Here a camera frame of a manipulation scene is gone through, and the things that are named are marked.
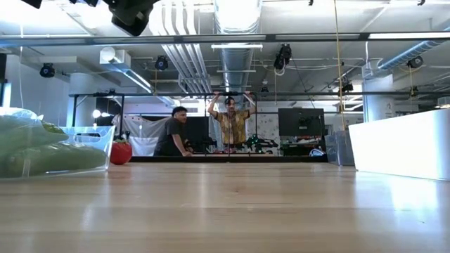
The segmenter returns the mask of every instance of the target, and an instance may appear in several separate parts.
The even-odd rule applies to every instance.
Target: white curtain
[[[129,131],[129,142],[133,148],[133,156],[153,156],[156,143],[161,131],[164,131],[164,123],[169,117],[150,121],[142,117],[124,115],[123,131]],[[120,116],[116,115],[112,123],[119,129]]]

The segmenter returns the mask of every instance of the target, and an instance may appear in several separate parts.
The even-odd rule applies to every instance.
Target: window
[[[0,87],[0,105],[9,108],[11,105],[11,84],[1,83]]]

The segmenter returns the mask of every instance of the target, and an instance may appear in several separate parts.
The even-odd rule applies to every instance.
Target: yellow patterned shirt
[[[218,112],[216,120],[220,123],[220,128],[222,131],[222,143],[244,143],[245,120],[249,117],[249,110],[237,110],[232,117],[229,117],[227,112]]]

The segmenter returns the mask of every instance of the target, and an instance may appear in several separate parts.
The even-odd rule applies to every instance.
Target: black equipment
[[[255,147],[256,153],[263,153],[262,148],[277,148],[278,144],[274,140],[266,140],[263,138],[258,138],[256,134],[245,142],[247,148],[253,151],[253,147]]]
[[[156,63],[155,63],[155,69],[159,71],[166,70],[169,67],[169,63],[166,60],[165,56],[158,56]]]
[[[406,63],[406,66],[410,67],[410,68],[418,68],[421,67],[423,65],[423,58],[420,56],[417,56],[416,58],[409,60]]]
[[[353,91],[352,81],[348,80],[347,76],[344,76],[342,78],[341,82],[342,82],[342,87],[341,87],[340,93],[346,93],[346,92]]]
[[[411,88],[409,88],[409,91],[411,92],[410,97],[414,98],[417,96],[419,89],[417,88],[417,86],[412,86]]]
[[[261,92],[269,92],[269,87],[267,86],[261,87]]]
[[[25,3],[41,8],[42,0],[22,0]],[[98,0],[68,0],[72,4],[83,3],[96,7]],[[112,13],[111,22],[131,36],[139,36],[148,24],[148,16],[153,4],[159,0],[103,0],[109,5]]]
[[[55,76],[55,69],[53,68],[53,63],[44,63],[39,74],[41,77],[52,78]]]
[[[283,156],[309,156],[314,148],[325,147],[323,109],[280,108],[278,125],[280,138],[296,139],[281,145]]]
[[[322,136],[323,109],[279,108],[278,125],[280,136]]]
[[[289,44],[284,44],[281,46],[280,51],[276,54],[274,67],[277,70],[282,70],[287,64],[291,57],[293,56],[293,51]]]

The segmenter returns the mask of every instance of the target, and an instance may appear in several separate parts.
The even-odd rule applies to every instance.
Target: red ball
[[[129,143],[113,143],[110,162],[116,165],[126,164],[131,160],[133,150]]]

